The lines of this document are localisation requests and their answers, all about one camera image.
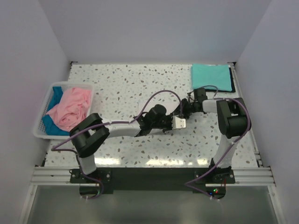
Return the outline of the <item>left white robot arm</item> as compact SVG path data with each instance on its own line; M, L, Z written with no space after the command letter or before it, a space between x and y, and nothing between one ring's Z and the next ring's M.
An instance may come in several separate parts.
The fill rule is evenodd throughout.
M78 153L81 167L80 177L86 183L96 180L97 172L94 153L104 141L114 137L141 137L166 132L173 128L173 115L167 115L162 105L155 105L134 121L108 121L92 113L70 131L71 142Z

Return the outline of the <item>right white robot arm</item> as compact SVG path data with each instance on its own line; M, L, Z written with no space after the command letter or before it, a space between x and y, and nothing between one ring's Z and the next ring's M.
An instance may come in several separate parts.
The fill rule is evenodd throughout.
M218 150L212 158L209 170L188 183L193 183L206 177L213 183L224 179L223 170L230 171L232 158L237 144L251 129L251 119L242 98L208 99L206 90L202 88L193 91L194 98L182 99L179 103L179 115L188 119L196 112L215 113L221 140Z

